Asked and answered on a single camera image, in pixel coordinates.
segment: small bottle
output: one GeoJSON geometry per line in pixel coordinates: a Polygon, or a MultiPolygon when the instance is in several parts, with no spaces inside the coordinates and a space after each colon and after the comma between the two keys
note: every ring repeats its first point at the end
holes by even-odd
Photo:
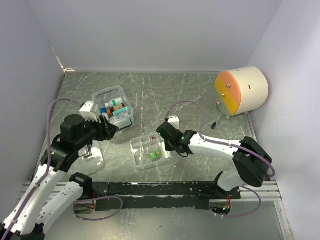
{"type": "Polygon", "coordinates": [[[118,111],[119,109],[122,109],[124,107],[125,107],[125,105],[123,103],[121,103],[121,104],[119,104],[117,106],[113,106],[112,108],[107,109],[106,112],[109,115],[111,115],[113,112],[118,111]]]}
{"type": "Polygon", "coordinates": [[[109,120],[109,115],[107,113],[107,109],[105,107],[102,107],[100,109],[101,115],[103,115],[105,117],[105,119],[109,120]]]}
{"type": "Polygon", "coordinates": [[[118,97],[116,99],[111,100],[110,102],[105,103],[106,108],[111,108],[113,106],[116,106],[118,104],[122,104],[124,101],[122,100],[122,97],[118,97]]]}

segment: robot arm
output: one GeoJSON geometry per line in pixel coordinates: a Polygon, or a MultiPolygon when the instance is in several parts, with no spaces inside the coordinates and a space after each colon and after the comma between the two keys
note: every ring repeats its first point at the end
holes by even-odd
{"type": "Polygon", "coordinates": [[[103,115],[99,118],[95,117],[95,114],[91,112],[93,104],[87,102],[82,107],[80,110],[82,116],[73,114],[64,119],[60,126],[61,132],[54,138],[51,145],[51,164],[48,175],[37,186],[38,180],[47,169],[47,150],[22,200],[0,225],[0,239],[10,225],[13,227],[7,239],[44,239],[44,233],[68,206],[80,197],[88,198],[92,192],[92,180],[83,174],[76,173],[71,176],[66,188],[45,206],[56,185],[79,158],[79,151],[93,141],[111,140],[119,130],[118,127],[110,124],[103,115]],[[21,208],[26,199],[28,200],[25,206],[21,208]],[[22,212],[19,217],[13,220],[20,209],[22,212]]]}
{"type": "Polygon", "coordinates": [[[271,157],[251,137],[246,136],[243,140],[232,141],[203,136],[203,140],[199,133],[191,130],[182,133],[169,122],[164,122],[156,131],[164,139],[166,151],[176,151],[186,157],[190,154],[206,154],[233,161],[235,168],[220,172],[215,179],[218,188],[224,192],[244,184],[259,188],[269,170],[260,159],[232,145],[247,148],[272,163],[271,157]],[[222,142],[225,145],[212,143],[209,140],[222,142]]]}

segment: plastic storage container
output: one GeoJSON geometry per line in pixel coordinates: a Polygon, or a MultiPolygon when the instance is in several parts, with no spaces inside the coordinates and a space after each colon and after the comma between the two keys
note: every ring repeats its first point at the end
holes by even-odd
{"type": "Polygon", "coordinates": [[[165,150],[165,141],[157,133],[133,138],[130,141],[137,168],[173,160],[175,152],[165,150]]]}
{"type": "Polygon", "coordinates": [[[112,102],[112,100],[117,100],[118,98],[122,98],[122,103],[127,110],[120,114],[110,116],[108,121],[111,124],[116,125],[119,130],[123,130],[134,125],[134,110],[131,107],[123,88],[119,85],[112,86],[95,92],[92,95],[92,99],[98,103],[99,109],[104,108],[106,106],[105,104],[110,103],[110,101],[112,102]]]}
{"type": "Polygon", "coordinates": [[[103,170],[106,166],[99,142],[93,141],[91,147],[84,147],[79,151],[79,158],[72,164],[68,171],[71,176],[81,173],[92,176],[103,170]]]}

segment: cylindrical object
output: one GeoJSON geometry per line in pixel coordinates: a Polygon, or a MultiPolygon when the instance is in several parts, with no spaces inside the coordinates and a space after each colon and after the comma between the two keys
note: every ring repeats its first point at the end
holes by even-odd
{"type": "Polygon", "coordinates": [[[109,120],[109,115],[107,113],[107,109],[105,107],[102,107],[100,109],[101,115],[103,115],[105,117],[105,119],[109,120]]]}
{"type": "Polygon", "coordinates": [[[254,66],[221,72],[214,83],[213,98],[226,116],[258,109],[268,97],[268,82],[254,66]]]}
{"type": "Polygon", "coordinates": [[[106,112],[109,115],[111,115],[113,112],[118,111],[119,109],[122,109],[124,107],[125,107],[125,105],[123,103],[121,103],[121,104],[119,104],[117,106],[113,106],[112,108],[107,109],[106,112]]]}
{"type": "Polygon", "coordinates": [[[115,98],[107,103],[105,103],[105,107],[106,108],[111,108],[113,106],[116,106],[118,104],[122,104],[124,101],[122,100],[122,97],[118,97],[118,98],[115,98]]]}

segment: white enclosure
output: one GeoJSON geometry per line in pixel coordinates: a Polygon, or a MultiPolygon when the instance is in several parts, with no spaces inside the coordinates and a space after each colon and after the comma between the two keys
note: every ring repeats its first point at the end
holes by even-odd
{"type": "Polygon", "coordinates": [[[0,222],[36,166],[64,74],[56,53],[88,71],[259,68],[269,96],[251,113],[258,141],[294,239],[319,238],[320,1],[10,0],[0,20],[0,222]]]}

